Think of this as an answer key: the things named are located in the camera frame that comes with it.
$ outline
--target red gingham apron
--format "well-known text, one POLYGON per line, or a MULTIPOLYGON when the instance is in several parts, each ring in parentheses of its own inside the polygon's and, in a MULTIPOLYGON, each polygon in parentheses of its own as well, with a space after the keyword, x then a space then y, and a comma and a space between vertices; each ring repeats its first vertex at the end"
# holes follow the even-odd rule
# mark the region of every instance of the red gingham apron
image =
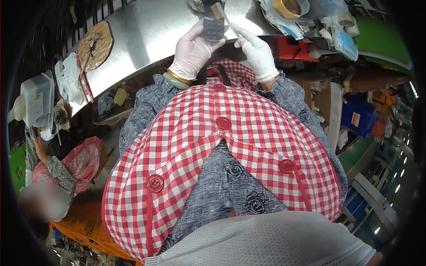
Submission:
POLYGON ((331 221, 341 212, 334 168, 314 134, 253 91, 256 81, 249 68, 222 59, 207 69, 208 75, 218 72, 217 64, 233 86, 217 85, 219 77, 177 94, 126 150, 105 187, 106 231, 142 262, 160 251, 204 161, 222 138, 243 167, 290 210, 320 212, 331 221), (223 117, 229 129, 223 129, 223 117), (282 163, 289 160, 291 168, 283 172, 282 163), (152 192, 153 175, 164 181, 157 193, 152 192))

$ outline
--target brush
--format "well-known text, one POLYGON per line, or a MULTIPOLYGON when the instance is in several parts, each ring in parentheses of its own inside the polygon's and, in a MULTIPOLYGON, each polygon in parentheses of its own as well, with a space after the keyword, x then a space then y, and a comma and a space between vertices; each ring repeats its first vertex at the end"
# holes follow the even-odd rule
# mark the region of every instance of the brush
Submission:
POLYGON ((221 3, 215 3, 210 8, 213 11, 215 18, 217 20, 224 18, 226 23, 228 23, 229 28, 235 33, 237 38, 240 38, 240 35, 238 35, 238 32, 234 29, 231 22, 229 22, 228 17, 225 15, 225 10, 223 10, 222 4, 221 3))

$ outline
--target worker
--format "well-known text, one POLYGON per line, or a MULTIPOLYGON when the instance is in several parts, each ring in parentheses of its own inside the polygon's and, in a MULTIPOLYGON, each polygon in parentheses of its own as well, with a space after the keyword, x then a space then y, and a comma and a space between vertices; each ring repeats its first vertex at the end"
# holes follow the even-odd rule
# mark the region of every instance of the worker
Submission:
POLYGON ((245 256, 239 263, 269 256, 271 265, 326 264, 349 254, 365 265, 375 250, 332 223, 347 179, 303 89, 276 69, 265 41, 234 27, 250 68, 215 60, 206 84, 191 86, 225 43, 206 40, 199 21, 178 41, 167 72, 136 93, 104 190, 106 231, 132 257, 154 256, 159 265, 230 265, 245 256), (315 232, 318 246, 307 250, 315 232), (245 242, 226 244, 237 235, 245 242))
POLYGON ((34 128, 25 126, 26 169, 25 188, 17 204, 27 219, 34 236, 44 240, 50 222, 60 222, 74 197, 89 186, 99 168, 101 140, 86 139, 62 161, 50 156, 46 145, 34 128))

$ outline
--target latex glove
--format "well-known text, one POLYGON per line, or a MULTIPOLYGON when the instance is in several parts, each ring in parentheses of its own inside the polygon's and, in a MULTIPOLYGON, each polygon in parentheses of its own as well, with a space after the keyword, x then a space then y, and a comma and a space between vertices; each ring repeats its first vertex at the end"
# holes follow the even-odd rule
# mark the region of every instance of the latex glove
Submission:
POLYGON ((279 72, 275 67, 269 45, 248 30, 240 28, 237 24, 232 23, 232 25, 242 36, 235 42, 234 47, 242 48, 256 76, 256 81, 260 84, 273 81, 279 75, 279 72))
POLYGON ((186 80, 193 80, 210 59, 212 53, 225 44, 225 39, 210 42, 202 37, 203 20, 195 23, 190 31, 179 39, 171 72, 186 80))
POLYGON ((34 144, 35 144, 35 152, 37 153, 38 158, 43 163, 46 163, 46 160, 49 158, 49 155, 47 154, 47 150, 46 150, 46 145, 44 145, 40 137, 34 138, 34 144))

